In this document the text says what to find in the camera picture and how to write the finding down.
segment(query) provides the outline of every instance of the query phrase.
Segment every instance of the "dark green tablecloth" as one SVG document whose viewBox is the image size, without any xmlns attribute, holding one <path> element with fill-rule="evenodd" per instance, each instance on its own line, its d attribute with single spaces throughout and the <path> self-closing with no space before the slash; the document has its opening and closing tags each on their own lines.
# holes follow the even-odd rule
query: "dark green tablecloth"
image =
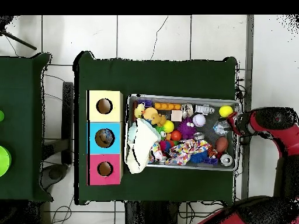
<svg viewBox="0 0 299 224">
<path fill-rule="evenodd" d="M 87 186 L 86 90 L 119 90 L 124 101 L 132 93 L 234 100 L 236 64 L 234 58 L 182 62 L 95 60 L 89 52 L 80 53 L 73 67 L 75 100 L 79 93 L 79 116 L 75 116 L 79 121 L 75 126 L 75 132 L 78 131 L 75 140 L 78 140 L 76 136 L 79 138 L 75 144 L 79 149 L 79 166 L 75 172 L 79 177 L 79 195 L 75 195 L 79 200 L 224 200 L 232 203 L 233 172 L 230 171 L 146 167 L 140 174 L 130 174 L 124 164 L 120 185 Z"/>
<path fill-rule="evenodd" d="M 0 145 L 12 156 L 0 177 L 0 199 L 49 201 L 39 184 L 42 144 L 41 72 L 49 54 L 0 57 Z"/>
</svg>

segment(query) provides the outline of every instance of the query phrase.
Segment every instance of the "green ball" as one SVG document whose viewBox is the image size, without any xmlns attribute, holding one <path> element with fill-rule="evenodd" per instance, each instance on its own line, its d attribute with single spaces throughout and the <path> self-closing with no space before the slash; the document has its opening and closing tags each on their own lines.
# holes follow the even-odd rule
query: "green ball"
<svg viewBox="0 0 299 224">
<path fill-rule="evenodd" d="M 0 122 L 4 119 L 4 112 L 0 110 Z"/>
</svg>

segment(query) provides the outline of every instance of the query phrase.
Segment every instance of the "pink box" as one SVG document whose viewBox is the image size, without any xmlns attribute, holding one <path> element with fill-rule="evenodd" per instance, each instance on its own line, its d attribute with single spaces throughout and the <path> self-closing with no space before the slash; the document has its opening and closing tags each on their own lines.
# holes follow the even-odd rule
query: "pink box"
<svg viewBox="0 0 299 224">
<path fill-rule="evenodd" d="M 108 162 L 112 165 L 112 173 L 108 176 L 101 176 L 98 172 L 98 166 L 102 162 Z M 123 176 L 121 154 L 115 155 L 90 155 L 89 185 L 119 185 Z"/>
</svg>

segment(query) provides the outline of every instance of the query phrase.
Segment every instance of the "white ball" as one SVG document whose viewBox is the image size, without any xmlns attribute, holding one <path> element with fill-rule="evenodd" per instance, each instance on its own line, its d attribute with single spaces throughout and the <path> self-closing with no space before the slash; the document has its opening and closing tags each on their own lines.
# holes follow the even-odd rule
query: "white ball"
<svg viewBox="0 0 299 224">
<path fill-rule="evenodd" d="M 197 127 L 202 127 L 206 123 L 206 118 L 202 114 L 197 114 L 192 119 L 193 124 Z"/>
</svg>

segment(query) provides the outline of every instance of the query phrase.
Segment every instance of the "brown ball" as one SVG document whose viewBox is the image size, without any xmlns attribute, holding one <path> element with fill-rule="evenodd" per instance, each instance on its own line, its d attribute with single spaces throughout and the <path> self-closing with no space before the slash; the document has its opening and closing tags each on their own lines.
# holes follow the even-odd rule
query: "brown ball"
<svg viewBox="0 0 299 224">
<path fill-rule="evenodd" d="M 216 143 L 215 143 L 215 146 L 216 146 L 216 150 L 217 152 L 224 152 L 227 147 L 228 147 L 228 140 L 226 137 L 222 136 L 221 138 L 219 138 Z"/>
</svg>

